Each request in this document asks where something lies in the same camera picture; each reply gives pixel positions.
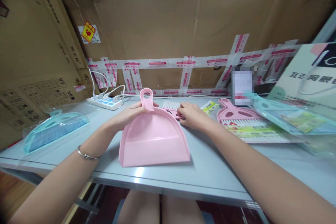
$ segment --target silver bracelet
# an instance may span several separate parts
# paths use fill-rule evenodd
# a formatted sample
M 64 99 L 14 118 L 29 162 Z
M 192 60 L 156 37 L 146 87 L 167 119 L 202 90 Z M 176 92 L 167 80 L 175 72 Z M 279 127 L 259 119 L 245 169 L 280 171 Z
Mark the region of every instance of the silver bracelet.
M 86 159 L 90 159 L 90 160 L 98 160 L 98 159 L 100 159 L 101 158 L 101 156 L 100 157 L 90 157 L 89 155 L 86 155 L 86 154 L 83 154 L 81 151 L 80 151 L 80 148 L 81 147 L 81 145 L 79 145 L 78 146 L 78 148 L 77 148 L 77 152 L 78 152 L 78 154 L 79 155 L 81 155 L 82 156 L 82 158 L 86 158 Z

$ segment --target phone screen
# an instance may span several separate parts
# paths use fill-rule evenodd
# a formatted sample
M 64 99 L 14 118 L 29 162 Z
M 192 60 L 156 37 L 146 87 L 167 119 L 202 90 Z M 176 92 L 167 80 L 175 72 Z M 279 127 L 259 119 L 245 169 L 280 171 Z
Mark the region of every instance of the phone screen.
M 253 105 L 254 86 L 256 85 L 253 68 L 235 68 L 231 72 L 232 104 L 235 106 Z

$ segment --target gray table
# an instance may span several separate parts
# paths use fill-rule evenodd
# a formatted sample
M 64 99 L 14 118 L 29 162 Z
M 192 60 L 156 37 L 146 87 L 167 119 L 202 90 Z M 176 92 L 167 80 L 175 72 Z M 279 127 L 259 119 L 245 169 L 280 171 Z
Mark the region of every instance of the gray table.
M 169 100 L 191 102 L 202 106 L 210 99 L 217 101 L 216 98 Z M 22 158 L 22 143 L 19 142 L 0 153 L 0 166 L 48 174 L 103 122 L 137 100 L 137 98 L 131 98 L 116 111 L 100 108 L 98 112 L 89 114 L 87 116 L 90 120 L 89 129 L 69 138 L 61 146 L 35 160 L 18 162 Z M 164 100 L 155 101 L 161 107 Z M 122 168 L 118 161 L 121 138 L 121 132 L 119 132 L 93 172 L 92 181 L 110 186 L 260 209 L 207 137 L 187 128 L 183 128 L 183 131 L 191 153 L 190 162 Z M 253 147 L 311 187 L 331 204 L 336 205 L 336 166 L 322 162 L 296 144 L 262 144 L 253 145 Z

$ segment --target forearm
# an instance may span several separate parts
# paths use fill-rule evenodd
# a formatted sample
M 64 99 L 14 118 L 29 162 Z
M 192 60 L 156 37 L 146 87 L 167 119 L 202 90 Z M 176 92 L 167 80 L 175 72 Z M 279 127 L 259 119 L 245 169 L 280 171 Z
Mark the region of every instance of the forearm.
M 81 146 L 81 152 L 99 157 L 118 132 L 104 124 Z M 78 197 L 98 164 L 98 160 L 83 159 L 77 151 L 60 163 L 31 193 L 10 223 L 59 223 Z
M 335 208 L 219 123 L 204 132 L 275 223 L 334 223 Z

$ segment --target wooden floor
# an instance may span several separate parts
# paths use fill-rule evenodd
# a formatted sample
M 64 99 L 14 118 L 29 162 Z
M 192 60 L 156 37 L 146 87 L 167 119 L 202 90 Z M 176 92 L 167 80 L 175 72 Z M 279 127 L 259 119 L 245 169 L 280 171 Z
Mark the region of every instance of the wooden floor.
M 80 194 L 81 199 L 87 199 L 94 184 L 87 183 Z M 19 180 L 0 171 L 0 211 L 6 223 L 35 189 L 34 185 Z M 112 223 L 115 212 L 121 199 L 125 199 L 128 189 L 106 186 L 103 197 L 99 201 L 99 213 L 91 218 L 89 224 Z M 215 224 L 244 224 L 242 209 L 239 207 L 197 201 L 201 210 L 209 212 Z M 255 210 L 243 209 L 248 223 L 261 224 Z M 85 223 L 89 212 L 73 205 L 62 224 Z
M 84 187 L 82 193 L 85 194 L 88 186 L 87 184 Z M 9 221 L 34 189 L 34 185 L 0 171 L 0 216 L 3 217 L 4 223 Z M 62 224 L 70 222 L 76 209 L 77 206 L 73 204 Z

